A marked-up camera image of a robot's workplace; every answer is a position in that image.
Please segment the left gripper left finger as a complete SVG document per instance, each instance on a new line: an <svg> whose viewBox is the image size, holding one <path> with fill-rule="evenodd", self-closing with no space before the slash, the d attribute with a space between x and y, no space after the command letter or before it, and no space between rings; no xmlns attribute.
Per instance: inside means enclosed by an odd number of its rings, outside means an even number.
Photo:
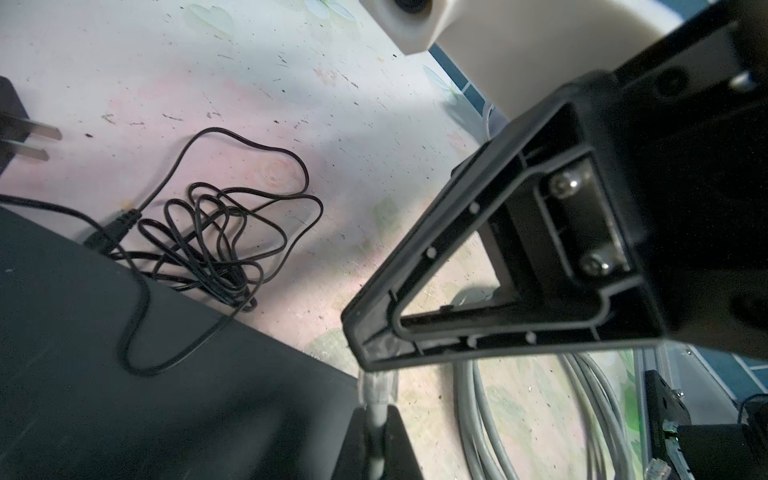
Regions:
<svg viewBox="0 0 768 480"><path fill-rule="evenodd" d="M367 448L366 409L358 407L351 416L331 479L366 479Z"/></svg>

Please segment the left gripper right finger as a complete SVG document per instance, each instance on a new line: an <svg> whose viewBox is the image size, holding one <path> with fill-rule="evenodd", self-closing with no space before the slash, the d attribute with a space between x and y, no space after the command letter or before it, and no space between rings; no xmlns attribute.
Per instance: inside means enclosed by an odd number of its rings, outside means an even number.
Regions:
<svg viewBox="0 0 768 480"><path fill-rule="evenodd" d="M384 473L386 480L422 480L423 474L395 405L389 405L384 426Z"/></svg>

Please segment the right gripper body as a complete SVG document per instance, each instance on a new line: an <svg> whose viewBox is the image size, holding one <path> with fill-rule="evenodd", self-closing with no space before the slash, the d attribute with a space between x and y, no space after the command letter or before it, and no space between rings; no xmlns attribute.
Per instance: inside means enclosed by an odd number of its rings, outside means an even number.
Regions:
<svg viewBox="0 0 768 480"><path fill-rule="evenodd" d="M767 355L767 5L719 1L606 73L650 232L644 300L601 349L673 340Z"/></svg>

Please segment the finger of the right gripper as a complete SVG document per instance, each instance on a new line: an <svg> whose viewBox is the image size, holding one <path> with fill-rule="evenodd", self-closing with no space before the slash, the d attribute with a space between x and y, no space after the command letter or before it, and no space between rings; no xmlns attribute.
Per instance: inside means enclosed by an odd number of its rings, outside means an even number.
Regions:
<svg viewBox="0 0 768 480"><path fill-rule="evenodd" d="M453 170L342 312L363 370L644 347L664 337L621 100L612 74L572 81ZM492 296L410 312L472 236L498 280Z"/></svg>

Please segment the black network switch box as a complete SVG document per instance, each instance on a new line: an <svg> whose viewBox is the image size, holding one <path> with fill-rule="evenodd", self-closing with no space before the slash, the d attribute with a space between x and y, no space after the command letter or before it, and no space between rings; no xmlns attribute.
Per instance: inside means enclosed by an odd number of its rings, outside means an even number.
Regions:
<svg viewBox="0 0 768 480"><path fill-rule="evenodd" d="M355 380L9 210L5 479L327 479Z"/></svg>

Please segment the black power adapter with cord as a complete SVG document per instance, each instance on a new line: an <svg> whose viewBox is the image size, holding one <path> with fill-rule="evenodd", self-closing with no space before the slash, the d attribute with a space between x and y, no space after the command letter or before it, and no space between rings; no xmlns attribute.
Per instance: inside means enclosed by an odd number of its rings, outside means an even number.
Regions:
<svg viewBox="0 0 768 480"><path fill-rule="evenodd" d="M170 198L164 203L163 221L144 217L144 210L173 178L194 143L211 134L223 135L256 151L290 158L302 174L300 189L272 193L250 187L218 188L207 182L193 182L187 187L185 197ZM126 263L137 282L139 300L118 342L117 356L128 374L151 378L184 362L232 324L239 313L256 309L257 292L277 276L298 241L317 224L311 221L295 236L289 236L262 212L278 203L304 200L322 208L323 202L310 194L309 186L309 170L296 153L257 143L224 127L211 126L186 142L168 173L138 207L118 214L107 224L100 224L70 207L42 200L4 194L1 203L77 219L93 230L83 243L85 248ZM169 359L157 365L137 366L132 362L131 351L149 312L151 280L165 282L179 293L200 290L232 311Z"/></svg>

